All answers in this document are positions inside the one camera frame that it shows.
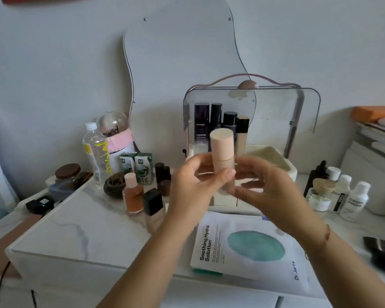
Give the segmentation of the person's left hand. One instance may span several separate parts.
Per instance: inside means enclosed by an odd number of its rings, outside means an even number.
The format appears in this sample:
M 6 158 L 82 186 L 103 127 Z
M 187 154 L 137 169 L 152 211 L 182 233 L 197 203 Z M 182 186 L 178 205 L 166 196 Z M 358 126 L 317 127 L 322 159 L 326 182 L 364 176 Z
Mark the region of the person's left hand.
M 180 230 L 191 232 L 218 192 L 200 186 L 197 176 L 205 173 L 214 173 L 211 153 L 194 155 L 173 174 L 166 218 Z

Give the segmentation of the pink beige cosmetic bottle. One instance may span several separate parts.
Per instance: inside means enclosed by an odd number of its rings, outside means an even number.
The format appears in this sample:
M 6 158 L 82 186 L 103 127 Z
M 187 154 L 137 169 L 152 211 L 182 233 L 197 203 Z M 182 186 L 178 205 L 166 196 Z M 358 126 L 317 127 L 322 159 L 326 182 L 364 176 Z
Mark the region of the pink beige cosmetic bottle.
M 214 173 L 235 168 L 234 133 L 231 129 L 214 129 L 210 133 Z

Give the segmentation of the person's right forearm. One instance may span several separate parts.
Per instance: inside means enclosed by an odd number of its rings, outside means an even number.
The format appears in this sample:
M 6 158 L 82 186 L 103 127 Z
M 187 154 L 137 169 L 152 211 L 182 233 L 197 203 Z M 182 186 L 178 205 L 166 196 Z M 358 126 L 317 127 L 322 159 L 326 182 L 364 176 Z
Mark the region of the person's right forearm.
M 327 224 L 287 231 L 306 252 L 333 308 L 385 308 L 385 283 Z

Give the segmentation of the person's left forearm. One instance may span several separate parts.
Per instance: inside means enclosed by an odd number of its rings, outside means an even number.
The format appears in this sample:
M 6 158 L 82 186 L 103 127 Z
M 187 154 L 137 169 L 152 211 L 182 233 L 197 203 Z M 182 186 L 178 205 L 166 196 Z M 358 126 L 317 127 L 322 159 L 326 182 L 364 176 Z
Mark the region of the person's left forearm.
M 199 216 L 168 214 L 96 308 L 158 308 Z

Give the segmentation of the beige tube with black cap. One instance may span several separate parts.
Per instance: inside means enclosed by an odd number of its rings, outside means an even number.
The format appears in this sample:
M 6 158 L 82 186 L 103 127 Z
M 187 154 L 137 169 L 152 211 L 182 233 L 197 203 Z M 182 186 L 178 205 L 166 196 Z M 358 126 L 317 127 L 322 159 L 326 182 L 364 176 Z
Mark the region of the beige tube with black cap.
M 242 156 L 245 152 L 247 133 L 250 119 L 247 116 L 238 116 L 236 125 L 235 155 Z

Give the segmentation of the slim black cosmetic bottle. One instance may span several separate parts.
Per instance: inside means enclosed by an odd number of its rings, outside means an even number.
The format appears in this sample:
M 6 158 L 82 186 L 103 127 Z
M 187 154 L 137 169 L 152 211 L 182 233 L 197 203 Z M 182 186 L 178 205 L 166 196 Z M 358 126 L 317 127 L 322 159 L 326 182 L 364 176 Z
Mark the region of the slim black cosmetic bottle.
M 222 125 L 222 103 L 212 103 L 210 111 L 209 133 L 220 129 Z

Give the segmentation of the square bottle with black cap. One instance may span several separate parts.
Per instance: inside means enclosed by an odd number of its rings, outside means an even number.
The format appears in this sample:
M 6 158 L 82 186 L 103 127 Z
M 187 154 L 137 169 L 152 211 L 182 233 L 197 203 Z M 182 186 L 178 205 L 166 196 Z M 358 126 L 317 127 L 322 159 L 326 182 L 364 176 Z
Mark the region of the square bottle with black cap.
M 157 188 L 152 188 L 144 193 L 142 199 L 147 231 L 153 235 L 165 218 L 166 211 L 162 200 L 162 193 Z

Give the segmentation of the dark dropper bottle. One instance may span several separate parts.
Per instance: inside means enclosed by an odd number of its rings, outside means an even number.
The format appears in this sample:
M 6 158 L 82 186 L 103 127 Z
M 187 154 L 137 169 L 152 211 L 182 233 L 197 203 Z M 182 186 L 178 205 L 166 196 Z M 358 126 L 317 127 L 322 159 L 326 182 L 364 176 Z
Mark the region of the dark dropper bottle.
M 309 174 L 309 177 L 308 177 L 308 180 L 307 180 L 307 184 L 306 184 L 306 187 L 305 187 L 305 190 L 304 190 L 304 197 L 306 198 L 307 197 L 307 194 L 308 194 L 308 191 L 311 187 L 313 187 L 313 180 L 314 179 L 328 179 L 329 177 L 329 174 L 328 174 L 328 170 L 327 170 L 327 161 L 326 160 L 322 160 L 320 162 L 320 164 L 310 172 Z

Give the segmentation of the small green white box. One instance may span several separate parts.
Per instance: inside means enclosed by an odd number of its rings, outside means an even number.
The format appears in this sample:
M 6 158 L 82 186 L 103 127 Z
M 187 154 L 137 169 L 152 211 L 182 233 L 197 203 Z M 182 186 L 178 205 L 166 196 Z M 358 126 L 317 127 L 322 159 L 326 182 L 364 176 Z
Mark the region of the small green white box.
M 134 157 L 134 162 L 138 182 L 145 186 L 151 185 L 154 180 L 152 154 L 138 152 Z
M 119 155 L 119 159 L 122 166 L 122 171 L 125 174 L 130 172 L 135 173 L 135 157 L 137 156 L 137 152 L 133 153 L 122 153 Z

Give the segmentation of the glass jar with wooden cap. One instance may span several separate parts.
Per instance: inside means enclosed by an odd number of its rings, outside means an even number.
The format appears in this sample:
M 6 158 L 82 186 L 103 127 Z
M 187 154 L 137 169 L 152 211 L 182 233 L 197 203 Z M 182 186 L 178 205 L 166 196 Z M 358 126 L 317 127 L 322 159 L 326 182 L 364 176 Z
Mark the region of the glass jar with wooden cap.
M 330 195 L 334 190 L 335 182 L 322 178 L 314 179 L 306 197 L 309 207 L 317 213 L 327 211 L 331 203 Z

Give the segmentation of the orange liquid bottle pink cap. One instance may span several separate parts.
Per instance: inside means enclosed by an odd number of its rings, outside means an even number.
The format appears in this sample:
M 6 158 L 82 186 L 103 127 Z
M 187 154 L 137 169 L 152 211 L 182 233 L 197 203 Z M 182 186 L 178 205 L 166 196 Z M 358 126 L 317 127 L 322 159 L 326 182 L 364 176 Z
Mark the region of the orange liquid bottle pink cap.
M 126 205 L 126 212 L 128 214 L 138 214 L 143 211 L 143 195 L 144 189 L 138 183 L 136 174 L 129 172 L 124 175 L 125 188 L 123 189 L 123 198 Z

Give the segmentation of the white bottle with black label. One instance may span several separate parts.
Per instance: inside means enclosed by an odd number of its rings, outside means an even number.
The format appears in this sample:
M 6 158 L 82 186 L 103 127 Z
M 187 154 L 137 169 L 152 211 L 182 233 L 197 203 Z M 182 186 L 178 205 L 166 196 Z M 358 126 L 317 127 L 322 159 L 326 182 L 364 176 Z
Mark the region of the white bottle with black label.
M 344 201 L 344 197 L 350 192 L 350 183 L 352 177 L 349 175 L 341 175 L 339 180 L 335 183 L 335 189 L 331 193 L 331 203 L 329 211 L 338 212 Z

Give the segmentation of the glass dome with pink base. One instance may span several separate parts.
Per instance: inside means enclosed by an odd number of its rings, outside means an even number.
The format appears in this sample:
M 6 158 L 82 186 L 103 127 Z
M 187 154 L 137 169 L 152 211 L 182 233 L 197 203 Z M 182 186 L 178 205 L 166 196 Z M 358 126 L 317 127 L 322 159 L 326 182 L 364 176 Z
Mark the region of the glass dome with pink base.
M 107 138 L 110 154 L 135 152 L 134 138 L 126 113 L 105 112 L 96 119 L 96 123 L 99 131 Z

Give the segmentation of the clear water bottle yellow print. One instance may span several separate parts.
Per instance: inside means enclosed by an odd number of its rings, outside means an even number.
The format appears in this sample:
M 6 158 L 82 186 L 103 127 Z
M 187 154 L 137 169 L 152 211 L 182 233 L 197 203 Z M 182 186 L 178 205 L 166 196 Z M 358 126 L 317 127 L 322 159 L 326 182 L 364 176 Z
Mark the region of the clear water bottle yellow print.
M 93 170 L 93 179 L 99 188 L 113 175 L 107 138 L 99 131 L 95 122 L 85 124 L 86 134 L 82 144 Z

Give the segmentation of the orange flat cushion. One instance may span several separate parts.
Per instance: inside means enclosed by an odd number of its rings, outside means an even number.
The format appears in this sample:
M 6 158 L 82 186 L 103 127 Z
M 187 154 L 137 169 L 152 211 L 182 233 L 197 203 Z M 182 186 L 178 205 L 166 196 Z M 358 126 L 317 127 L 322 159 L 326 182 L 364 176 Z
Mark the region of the orange flat cushion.
M 385 118 L 385 106 L 356 106 L 352 109 L 350 117 L 359 123 L 376 123 Z

